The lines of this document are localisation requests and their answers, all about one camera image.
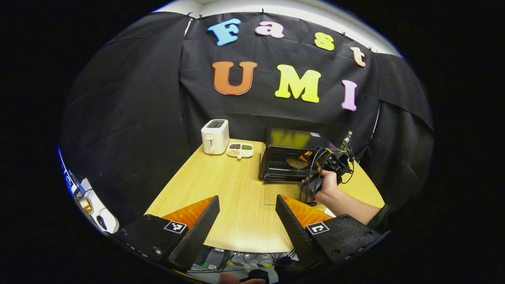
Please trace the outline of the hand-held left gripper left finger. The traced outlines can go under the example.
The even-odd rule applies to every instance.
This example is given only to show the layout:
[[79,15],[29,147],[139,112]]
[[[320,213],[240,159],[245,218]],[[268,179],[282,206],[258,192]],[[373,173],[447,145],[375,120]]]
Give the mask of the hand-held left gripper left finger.
[[188,271],[220,212],[217,195],[163,217],[145,214],[114,233],[121,247],[166,269]]

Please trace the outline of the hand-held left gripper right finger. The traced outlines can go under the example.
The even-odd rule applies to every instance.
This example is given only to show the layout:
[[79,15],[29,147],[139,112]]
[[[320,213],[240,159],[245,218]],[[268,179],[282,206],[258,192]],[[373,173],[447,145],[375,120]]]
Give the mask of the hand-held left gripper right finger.
[[343,266],[389,236],[350,215],[331,217],[294,198],[279,194],[275,205],[298,256],[299,269]]

